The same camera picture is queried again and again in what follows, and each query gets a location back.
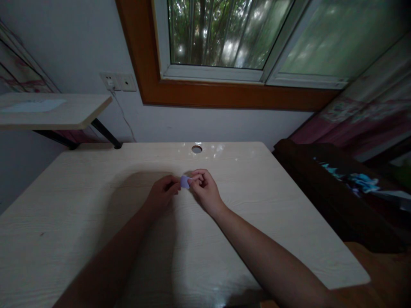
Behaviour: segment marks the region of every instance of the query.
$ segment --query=purple paper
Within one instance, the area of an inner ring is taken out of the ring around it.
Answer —
[[[188,184],[188,179],[191,179],[189,177],[186,177],[185,175],[181,176],[181,180],[180,180],[180,185],[181,187],[190,188],[190,185]]]

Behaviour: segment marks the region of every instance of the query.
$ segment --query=window glass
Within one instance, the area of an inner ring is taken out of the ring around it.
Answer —
[[[262,69],[292,0],[169,0],[172,64]]]
[[[323,0],[280,72],[357,77],[409,30],[399,4]]]

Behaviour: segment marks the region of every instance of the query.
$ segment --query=person's left hand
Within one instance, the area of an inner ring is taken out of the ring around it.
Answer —
[[[149,211],[153,218],[159,217],[170,204],[171,198],[181,190],[180,180],[167,175],[154,183],[143,208]]]

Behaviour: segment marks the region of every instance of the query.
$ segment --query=pink curtain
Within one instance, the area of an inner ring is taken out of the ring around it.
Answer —
[[[411,49],[407,35],[290,139],[330,142],[351,155],[411,130]]]
[[[0,81],[14,92],[60,93],[17,37],[0,22]],[[96,142],[82,130],[57,130],[73,142]]]

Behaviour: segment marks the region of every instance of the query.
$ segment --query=green foliage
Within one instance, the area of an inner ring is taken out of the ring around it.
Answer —
[[[171,62],[262,69],[291,0],[169,0]]]

